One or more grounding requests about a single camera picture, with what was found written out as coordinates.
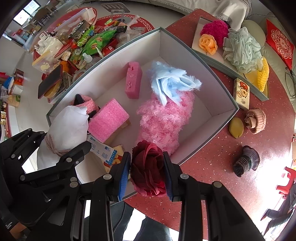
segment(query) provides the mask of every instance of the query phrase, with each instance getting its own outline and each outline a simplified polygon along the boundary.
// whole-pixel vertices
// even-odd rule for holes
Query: yellow knitted item
[[[269,77],[269,66],[265,57],[262,60],[262,71],[257,70],[258,89],[263,92]]]

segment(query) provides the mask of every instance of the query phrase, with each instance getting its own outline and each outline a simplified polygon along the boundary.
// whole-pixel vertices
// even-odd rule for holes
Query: light blue fabric
[[[151,71],[151,88],[163,106],[168,102],[167,97],[180,105],[181,98],[178,91],[199,89],[202,84],[194,76],[186,75],[185,70],[176,69],[161,62],[153,62]]]
[[[224,38],[223,49],[223,58],[228,59],[239,72],[247,74],[262,70],[261,46],[246,27],[238,31],[230,28],[228,38]]]

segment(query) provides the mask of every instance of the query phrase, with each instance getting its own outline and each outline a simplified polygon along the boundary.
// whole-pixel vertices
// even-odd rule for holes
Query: small box with cartoon
[[[249,109],[250,87],[239,78],[236,78],[234,80],[233,98],[240,108],[242,108],[243,110]]]

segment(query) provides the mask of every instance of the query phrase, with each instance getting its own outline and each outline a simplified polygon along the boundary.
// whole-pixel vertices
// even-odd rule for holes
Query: person
[[[266,217],[271,218],[272,220],[268,223],[263,236],[267,233],[267,231],[275,226],[283,224],[289,220],[291,217],[294,206],[296,204],[296,183],[294,183],[289,191],[289,194],[284,196],[285,200],[278,211],[267,209],[263,214],[261,221]]]
[[[122,201],[110,206],[110,212],[114,241],[122,241],[133,213],[133,207]],[[89,241],[88,235],[89,217],[86,217],[84,219],[83,241]],[[146,216],[134,241],[172,241],[172,238],[167,226]]]

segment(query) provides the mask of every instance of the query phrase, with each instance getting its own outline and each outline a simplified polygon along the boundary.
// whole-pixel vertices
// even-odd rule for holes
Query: orange artificial rose
[[[203,34],[200,37],[199,46],[201,47],[201,49],[203,49],[206,52],[209,52],[211,55],[216,53],[216,50],[218,49],[218,46],[214,37],[209,34]]]

